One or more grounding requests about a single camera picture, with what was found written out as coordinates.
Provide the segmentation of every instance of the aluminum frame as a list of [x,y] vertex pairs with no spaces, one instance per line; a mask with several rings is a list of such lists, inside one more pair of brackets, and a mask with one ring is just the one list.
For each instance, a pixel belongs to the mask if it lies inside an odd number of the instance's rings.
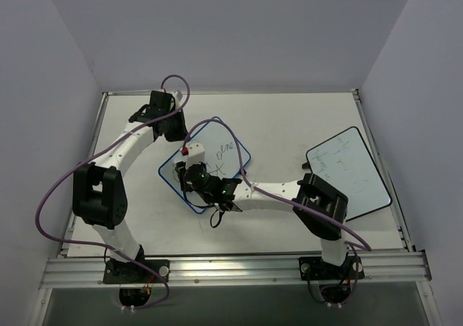
[[[353,94],[362,124],[367,133],[373,158],[386,182],[386,186],[393,198],[391,209],[397,222],[398,231],[402,233],[404,248],[407,250],[374,250],[362,252],[362,265],[365,271],[363,283],[397,283],[416,282],[422,299],[423,307],[430,325],[441,325],[441,319],[435,299],[433,298],[429,280],[431,279],[428,261],[424,252],[414,252],[407,226],[397,200],[392,180],[387,173],[386,164],[378,152],[378,148],[363,113],[358,90]],[[232,93],[250,93],[249,91],[197,91],[193,95]],[[254,93],[282,93],[282,91],[260,91]],[[95,129],[90,141],[88,156],[95,152],[96,143],[106,112],[109,96],[112,95],[149,95],[149,90],[124,91],[118,93],[103,93],[101,104],[95,121]],[[74,230],[75,217],[70,211],[68,228],[65,237],[71,238]],[[103,277],[104,263],[99,258],[66,258],[69,246],[64,244],[56,259],[50,259],[43,273],[43,280],[38,291],[38,297],[33,307],[29,325],[42,325],[46,310],[54,288],[114,288],[105,285]],[[299,257],[319,257],[319,253],[294,254],[249,254],[243,256],[186,256],[163,257],[171,260],[169,275],[170,286],[256,286],[256,285],[292,285],[306,284],[300,279]],[[121,287],[135,287],[142,284],[123,285]]]

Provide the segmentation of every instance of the black frame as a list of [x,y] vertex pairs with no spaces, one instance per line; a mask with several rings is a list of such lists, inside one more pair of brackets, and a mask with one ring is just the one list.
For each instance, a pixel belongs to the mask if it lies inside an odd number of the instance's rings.
[[345,133],[346,131],[349,131],[350,129],[356,129],[356,130],[357,130],[357,133],[359,134],[360,139],[361,139],[362,142],[363,142],[363,146],[364,146],[365,149],[367,150],[368,156],[370,156],[370,159],[371,159],[372,164],[375,166],[376,173],[378,173],[379,179],[381,180],[381,183],[383,183],[384,189],[386,190],[386,193],[387,193],[388,196],[389,196],[389,203],[388,203],[387,205],[382,206],[382,207],[379,207],[379,208],[376,208],[376,209],[374,209],[374,210],[371,210],[370,212],[367,212],[367,213],[358,215],[358,216],[356,216],[356,217],[354,217],[354,218],[352,218],[352,219],[346,220],[346,222],[351,221],[351,220],[354,220],[354,219],[361,218],[362,216],[365,216],[365,215],[371,214],[371,213],[373,213],[373,212],[376,212],[376,211],[378,211],[378,210],[381,210],[381,209],[384,209],[384,208],[386,208],[386,207],[389,207],[390,205],[392,205],[392,202],[393,202],[393,201],[392,201],[391,193],[389,192],[388,187],[386,186],[386,183],[384,182],[384,179],[383,179],[383,177],[382,177],[382,175],[381,175],[381,173],[380,173],[380,171],[379,171],[379,168],[377,167],[377,165],[376,165],[376,163],[375,163],[375,160],[373,159],[373,156],[371,155],[371,152],[370,152],[370,150],[368,149],[368,146],[367,146],[367,144],[365,143],[365,140],[363,139],[362,132],[360,132],[360,130],[359,130],[359,128],[358,128],[357,126],[351,126],[351,127],[347,128],[347,129],[345,129],[344,131],[341,131],[341,132],[339,132],[338,134],[335,134],[335,135],[332,136],[331,138],[328,138],[327,140],[324,140],[323,142],[317,144],[315,147],[310,148],[310,149],[307,150],[307,152],[305,153],[305,160],[306,160],[307,163],[310,165],[310,161],[309,161],[309,158],[308,158],[307,155],[309,154],[309,152],[310,152],[311,150],[314,150],[315,148],[321,146],[322,144],[325,144],[327,141],[332,140],[333,138],[338,137],[340,134],[343,134],[343,133]]

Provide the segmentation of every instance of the tilted whiteboard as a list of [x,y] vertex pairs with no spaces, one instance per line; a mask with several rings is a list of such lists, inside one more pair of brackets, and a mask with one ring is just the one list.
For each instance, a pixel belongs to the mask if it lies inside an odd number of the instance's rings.
[[357,127],[307,151],[312,172],[349,198],[347,220],[389,206],[391,196]]
[[[214,116],[212,119],[222,121],[219,117]],[[196,134],[191,136],[191,140],[197,140],[205,149],[205,164],[208,172],[213,176],[221,178],[234,178],[239,172],[239,160],[237,147],[234,146],[234,140],[225,127],[216,122],[208,122],[204,124]],[[238,140],[241,151],[243,165],[246,166],[251,159],[249,151]],[[180,188],[180,180],[178,179],[175,165],[180,161],[186,161],[186,157],[182,156],[177,150],[165,163],[159,167],[159,175],[162,179],[179,195],[182,200],[182,190]],[[187,194],[188,205],[195,213],[201,214],[205,210],[195,207],[194,205],[206,205],[196,192]]]

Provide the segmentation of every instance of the table surface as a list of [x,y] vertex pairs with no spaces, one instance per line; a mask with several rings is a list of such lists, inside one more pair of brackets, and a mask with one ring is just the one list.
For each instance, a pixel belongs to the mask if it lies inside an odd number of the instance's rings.
[[[95,151],[111,144],[148,100],[149,95],[109,96]],[[187,128],[212,116],[224,120],[250,151],[248,177],[259,182],[301,179],[306,151],[350,126],[357,126],[368,141],[351,93],[192,95],[184,115]],[[124,177],[126,221],[147,255],[320,251],[320,240],[293,212],[227,213],[212,229],[212,210],[195,214],[158,175],[159,166],[179,146],[158,139]],[[390,207],[347,225],[374,249],[403,248]],[[80,218],[75,220],[72,239],[101,241]],[[103,249],[96,246],[73,244],[68,251],[68,257],[102,255]]]

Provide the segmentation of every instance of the blue-framed whiteboard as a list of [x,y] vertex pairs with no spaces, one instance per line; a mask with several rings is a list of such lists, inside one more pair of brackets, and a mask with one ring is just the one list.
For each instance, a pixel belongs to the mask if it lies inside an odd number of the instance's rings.
[[306,158],[314,174],[349,199],[346,220],[391,205],[391,195],[357,127],[308,150]]
[[[214,116],[212,119],[222,121],[217,116]],[[211,175],[221,178],[234,178],[238,175],[238,150],[234,146],[232,136],[225,127],[215,122],[208,122],[192,135],[190,140],[197,140],[205,148],[206,167]],[[246,166],[251,160],[251,154],[239,140],[238,143],[242,154],[243,165]],[[194,206],[206,205],[201,197],[199,197],[196,192],[189,192],[187,195],[189,202],[187,202],[180,189],[180,182],[175,172],[175,165],[185,160],[186,157],[182,156],[179,149],[177,149],[177,151],[159,167],[158,173],[188,207],[195,213],[202,214],[205,209]]]

